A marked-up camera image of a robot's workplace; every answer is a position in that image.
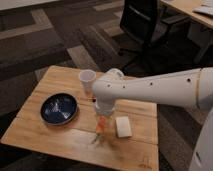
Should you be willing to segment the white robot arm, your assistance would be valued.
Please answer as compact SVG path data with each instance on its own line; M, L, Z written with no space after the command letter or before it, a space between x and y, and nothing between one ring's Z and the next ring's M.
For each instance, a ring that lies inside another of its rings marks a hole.
M213 171L213 67L128 79L112 68L92 85L95 111L111 115L118 99L206 109L189 171Z

